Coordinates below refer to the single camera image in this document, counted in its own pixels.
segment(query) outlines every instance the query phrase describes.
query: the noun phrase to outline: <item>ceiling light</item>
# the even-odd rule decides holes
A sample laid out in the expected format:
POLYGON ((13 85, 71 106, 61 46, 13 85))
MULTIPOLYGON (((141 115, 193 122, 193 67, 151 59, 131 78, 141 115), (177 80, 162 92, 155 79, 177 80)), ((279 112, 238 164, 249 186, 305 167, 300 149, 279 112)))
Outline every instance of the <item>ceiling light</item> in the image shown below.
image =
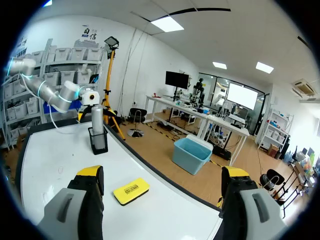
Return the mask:
POLYGON ((50 5, 52 5, 52 0, 47 1, 46 4, 44 4, 42 7, 44 8, 50 5))
POLYGON ((212 63, 216 68, 227 69, 227 65, 225 65, 224 63, 215 62, 215 61, 213 61, 212 63))
POLYGON ((166 33, 184 30, 184 28, 170 16, 160 18, 158 20, 152 21, 151 23, 166 33))
POLYGON ((259 61, 256 63, 255 68, 258 69, 258 70, 261 70, 261 71, 263 71, 263 72, 265 72, 267 74, 270 74, 274 70, 274 68, 272 66, 268 66, 268 65, 263 64, 263 63, 261 63, 259 61))

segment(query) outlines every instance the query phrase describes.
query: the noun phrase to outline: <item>ceiling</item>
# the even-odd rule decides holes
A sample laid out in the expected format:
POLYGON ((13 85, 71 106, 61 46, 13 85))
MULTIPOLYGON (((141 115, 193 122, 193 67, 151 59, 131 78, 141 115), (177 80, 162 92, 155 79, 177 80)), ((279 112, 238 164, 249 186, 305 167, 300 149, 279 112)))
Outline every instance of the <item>ceiling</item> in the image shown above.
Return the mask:
POLYGON ((320 93, 319 70, 310 49, 271 0, 53 0, 33 21, 59 15, 102 17, 145 30, 202 70, 227 73, 261 86, 304 78, 320 93), (163 32, 143 19, 152 21, 194 7, 230 11, 175 14, 172 18, 184 30, 173 32, 163 32), (258 61, 274 67, 273 72, 257 70, 258 61), (224 63, 227 69, 215 68, 212 62, 224 63))

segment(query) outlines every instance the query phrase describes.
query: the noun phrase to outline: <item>black pen holder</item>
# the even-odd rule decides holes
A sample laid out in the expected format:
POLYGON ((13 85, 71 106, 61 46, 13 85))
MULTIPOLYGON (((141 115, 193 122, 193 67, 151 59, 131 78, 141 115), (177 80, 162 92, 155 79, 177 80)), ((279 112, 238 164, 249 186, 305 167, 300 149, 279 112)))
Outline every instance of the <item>black pen holder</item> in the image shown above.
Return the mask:
POLYGON ((107 132, 107 130, 105 128, 103 128, 103 133, 96 134, 96 135, 94 135, 92 127, 89 127, 88 131, 89 131, 89 135, 90 135, 90 143, 91 143, 91 148, 92 148, 93 154, 98 155, 98 154, 103 154, 103 153, 108 152, 108 141, 107 141, 107 133, 108 132, 107 132), (103 136, 105 146, 104 146, 104 148, 96 149, 96 146, 94 145, 94 139, 95 138, 102 138, 99 136, 103 136))

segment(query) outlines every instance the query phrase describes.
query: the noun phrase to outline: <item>black chair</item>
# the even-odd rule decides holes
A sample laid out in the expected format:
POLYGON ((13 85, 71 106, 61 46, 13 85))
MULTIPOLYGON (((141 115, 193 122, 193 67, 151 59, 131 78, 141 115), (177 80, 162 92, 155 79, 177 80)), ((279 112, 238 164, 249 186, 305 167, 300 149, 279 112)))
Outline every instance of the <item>black chair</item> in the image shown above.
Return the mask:
POLYGON ((129 129, 127 134, 130 137, 140 138, 144 136, 144 132, 137 129, 137 123, 142 123, 146 120, 145 116, 147 115, 147 110, 140 108, 131 108, 130 115, 128 118, 129 122, 135 123, 135 128, 129 129))
POLYGON ((267 191, 274 189, 275 185, 281 185, 284 181, 285 178, 273 169, 269 169, 266 174, 260 176, 260 183, 267 191))

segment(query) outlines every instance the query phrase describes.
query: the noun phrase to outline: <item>air conditioner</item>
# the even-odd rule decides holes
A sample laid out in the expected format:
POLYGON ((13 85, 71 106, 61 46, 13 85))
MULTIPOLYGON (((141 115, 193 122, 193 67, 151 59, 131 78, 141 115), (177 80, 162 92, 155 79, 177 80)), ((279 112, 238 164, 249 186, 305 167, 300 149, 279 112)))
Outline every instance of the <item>air conditioner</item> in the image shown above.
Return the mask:
POLYGON ((303 78, 292 83, 292 85, 294 86, 294 88, 296 90, 298 90, 299 92, 301 92, 304 95, 313 96, 313 95, 317 94, 316 91, 310 85, 310 83, 308 83, 303 78))

